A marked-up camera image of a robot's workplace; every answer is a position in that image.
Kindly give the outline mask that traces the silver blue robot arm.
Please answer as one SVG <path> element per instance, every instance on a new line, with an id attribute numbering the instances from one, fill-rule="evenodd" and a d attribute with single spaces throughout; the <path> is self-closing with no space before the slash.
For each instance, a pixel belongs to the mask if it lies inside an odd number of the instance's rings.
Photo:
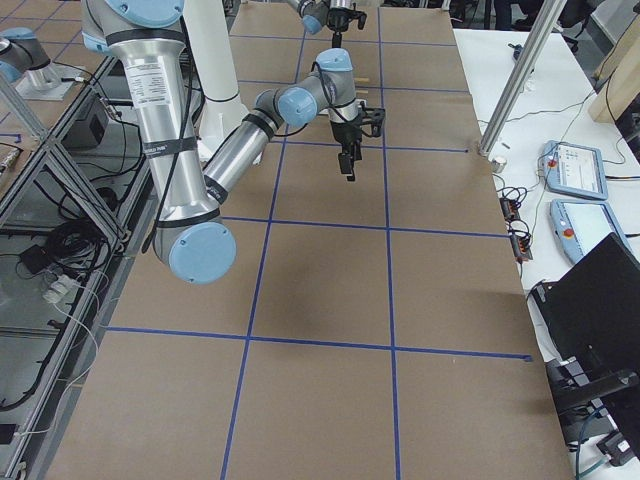
<path id="1" fill-rule="evenodd" d="M 342 36 L 352 22 L 362 30 L 367 14 L 353 1 L 291 1 L 289 5 L 300 17 L 306 33 L 315 35 L 323 28 L 332 32 L 331 48 L 317 55 L 312 70 L 320 78 L 332 133 L 341 145 L 340 172 L 353 182 L 355 163 L 362 159 L 362 113 L 356 99 L 351 57 L 342 47 Z"/>
<path id="2" fill-rule="evenodd" d="M 385 112 L 356 94 L 349 53 L 321 52 L 301 81 L 243 103 L 221 1 L 85 1 L 85 46 L 118 59 L 137 115 L 159 207 L 145 247 L 193 284 L 222 277 L 236 242 L 221 205 L 280 128 L 329 118 L 341 173 L 355 177 L 364 138 Z"/>

